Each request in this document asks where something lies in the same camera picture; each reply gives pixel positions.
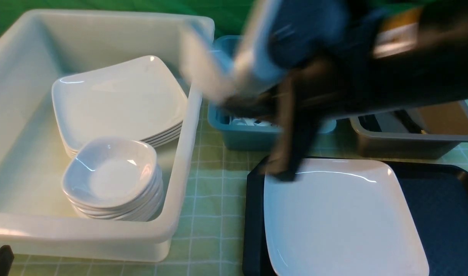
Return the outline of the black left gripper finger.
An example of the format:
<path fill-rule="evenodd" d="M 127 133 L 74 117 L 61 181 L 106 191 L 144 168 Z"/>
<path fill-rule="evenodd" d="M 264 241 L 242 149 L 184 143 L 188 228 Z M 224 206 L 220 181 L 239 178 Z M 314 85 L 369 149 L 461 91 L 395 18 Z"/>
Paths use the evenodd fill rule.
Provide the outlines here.
<path fill-rule="evenodd" d="M 8 276 L 14 258 L 11 246 L 4 245 L 0 248 L 0 276 Z"/>

